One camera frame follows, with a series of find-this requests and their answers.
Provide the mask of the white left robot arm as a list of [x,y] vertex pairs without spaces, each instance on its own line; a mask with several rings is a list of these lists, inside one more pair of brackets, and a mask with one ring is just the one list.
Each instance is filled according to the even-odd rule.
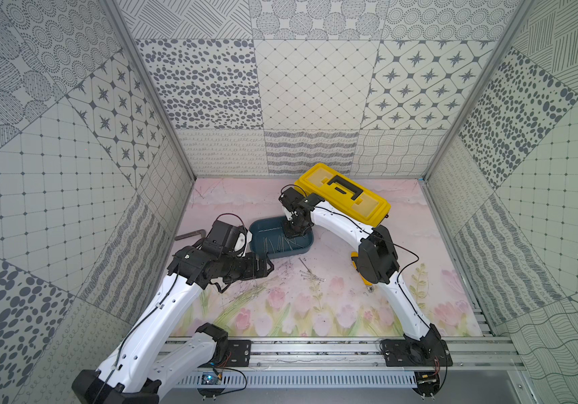
[[215,220],[208,234],[174,254],[159,290],[117,349],[95,370],[82,370],[72,389],[82,403],[158,403],[186,375],[228,360],[228,332],[211,323],[160,359],[184,313],[208,286],[225,291],[239,281],[267,277],[270,260],[248,250],[252,233]]

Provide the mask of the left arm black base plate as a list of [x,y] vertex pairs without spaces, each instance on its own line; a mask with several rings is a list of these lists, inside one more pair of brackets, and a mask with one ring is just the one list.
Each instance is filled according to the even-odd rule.
[[228,340],[218,343],[213,358],[205,367],[245,368],[249,366],[252,341],[247,339]]

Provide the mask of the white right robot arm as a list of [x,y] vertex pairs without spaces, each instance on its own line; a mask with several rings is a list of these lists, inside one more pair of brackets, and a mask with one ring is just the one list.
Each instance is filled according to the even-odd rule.
[[386,296],[413,352],[430,357],[437,350],[445,349],[439,330],[423,314],[405,284],[398,262],[398,246],[386,227],[360,222],[324,197],[308,195],[296,185],[285,187],[279,202],[285,212],[287,235],[300,236],[313,227],[322,227],[356,250],[353,262],[357,272]]

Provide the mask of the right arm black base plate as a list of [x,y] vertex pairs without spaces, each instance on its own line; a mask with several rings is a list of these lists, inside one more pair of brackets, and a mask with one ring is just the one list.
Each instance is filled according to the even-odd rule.
[[446,341],[383,339],[379,350],[387,367],[452,367],[453,360]]

